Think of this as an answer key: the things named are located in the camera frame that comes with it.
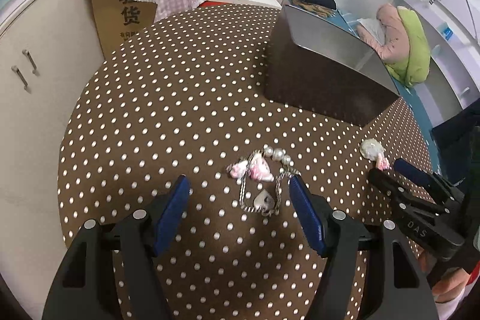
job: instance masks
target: pearl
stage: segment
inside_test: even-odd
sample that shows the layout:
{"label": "pearl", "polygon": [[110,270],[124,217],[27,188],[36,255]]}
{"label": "pearl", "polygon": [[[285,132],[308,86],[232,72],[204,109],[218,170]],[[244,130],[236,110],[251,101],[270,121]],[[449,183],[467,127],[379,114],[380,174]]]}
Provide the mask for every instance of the pearl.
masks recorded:
{"label": "pearl", "polygon": [[282,158],[282,163],[284,165],[290,165],[290,162],[292,161],[292,158],[290,157],[290,155],[284,155],[284,157]]}
{"label": "pearl", "polygon": [[265,148],[265,154],[264,154],[267,158],[269,158],[270,156],[273,155],[273,148],[270,147],[270,146],[267,146],[267,148]]}
{"label": "pearl", "polygon": [[285,153],[283,149],[275,148],[275,150],[273,151],[272,160],[274,160],[275,162],[280,162],[280,160],[282,160],[284,156]]}

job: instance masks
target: round table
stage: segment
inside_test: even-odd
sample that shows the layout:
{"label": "round table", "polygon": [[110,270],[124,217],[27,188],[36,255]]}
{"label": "round table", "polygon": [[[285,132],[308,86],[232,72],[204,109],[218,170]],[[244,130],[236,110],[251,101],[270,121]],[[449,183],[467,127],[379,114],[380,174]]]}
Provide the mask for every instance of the round table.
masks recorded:
{"label": "round table", "polygon": [[[380,140],[390,162],[402,157],[431,169],[402,99],[359,128],[263,97],[263,50],[277,15],[228,4],[145,28],[95,72],[61,145],[58,202],[67,246],[85,220],[117,222],[188,176],[188,209],[170,249],[155,260],[182,320],[303,319],[322,276],[325,261],[309,248],[286,184],[278,216],[240,209],[239,186],[225,172],[240,156],[264,144],[284,148],[311,192],[375,224],[390,210],[367,183],[373,164],[358,151],[362,140]],[[263,185],[274,194],[274,184]],[[249,183],[247,202],[259,191]],[[365,262],[359,252],[348,319],[361,303]],[[121,253],[114,263],[122,313],[131,318]]]}

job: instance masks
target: cardboard box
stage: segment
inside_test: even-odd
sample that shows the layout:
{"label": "cardboard box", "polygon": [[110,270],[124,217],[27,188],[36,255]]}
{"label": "cardboard box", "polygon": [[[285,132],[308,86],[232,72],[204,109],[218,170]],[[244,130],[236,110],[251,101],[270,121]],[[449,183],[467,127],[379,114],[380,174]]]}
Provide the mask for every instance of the cardboard box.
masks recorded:
{"label": "cardboard box", "polygon": [[92,0],[98,39],[105,59],[120,44],[153,24],[157,5],[133,0]]}
{"label": "cardboard box", "polygon": [[399,97],[377,53],[305,10],[284,6],[267,46],[265,97],[364,127]]}

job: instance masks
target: green blanket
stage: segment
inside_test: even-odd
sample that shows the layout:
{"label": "green blanket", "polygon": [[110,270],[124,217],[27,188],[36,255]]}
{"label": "green blanket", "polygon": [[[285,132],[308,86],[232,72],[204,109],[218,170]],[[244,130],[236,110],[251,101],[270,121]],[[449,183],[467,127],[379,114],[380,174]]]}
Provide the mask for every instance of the green blanket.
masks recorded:
{"label": "green blanket", "polygon": [[398,14],[402,19],[410,41],[408,59],[395,64],[386,64],[388,72],[402,85],[412,87],[426,80],[430,70],[430,47],[417,13],[400,7]]}

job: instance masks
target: human hand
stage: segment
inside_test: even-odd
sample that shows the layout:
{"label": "human hand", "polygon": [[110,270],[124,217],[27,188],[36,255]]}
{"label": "human hand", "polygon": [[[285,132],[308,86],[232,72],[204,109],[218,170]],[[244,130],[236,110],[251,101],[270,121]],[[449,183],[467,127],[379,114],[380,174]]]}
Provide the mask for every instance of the human hand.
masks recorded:
{"label": "human hand", "polygon": [[[418,261],[423,272],[427,272],[431,268],[429,267],[430,260],[431,255],[427,251],[423,251],[420,254]],[[445,274],[431,289],[432,294],[435,296],[435,302],[443,304],[457,298],[462,293],[469,279],[470,275],[464,269],[457,269]]]}

